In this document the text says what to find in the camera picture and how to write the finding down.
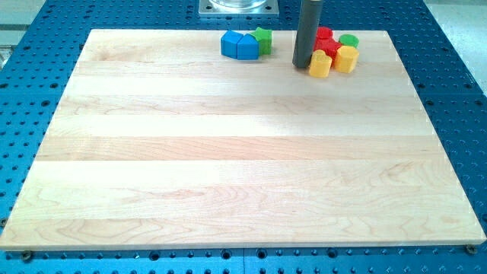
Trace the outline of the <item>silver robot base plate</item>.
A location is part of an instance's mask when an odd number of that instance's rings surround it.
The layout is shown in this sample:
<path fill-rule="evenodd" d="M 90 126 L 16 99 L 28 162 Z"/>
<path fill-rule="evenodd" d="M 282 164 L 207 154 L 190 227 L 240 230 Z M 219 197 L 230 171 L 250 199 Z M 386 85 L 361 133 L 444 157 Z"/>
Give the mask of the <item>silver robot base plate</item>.
<path fill-rule="evenodd" d="M 278 17 L 278 0 L 199 0 L 198 13 L 203 18 Z"/>

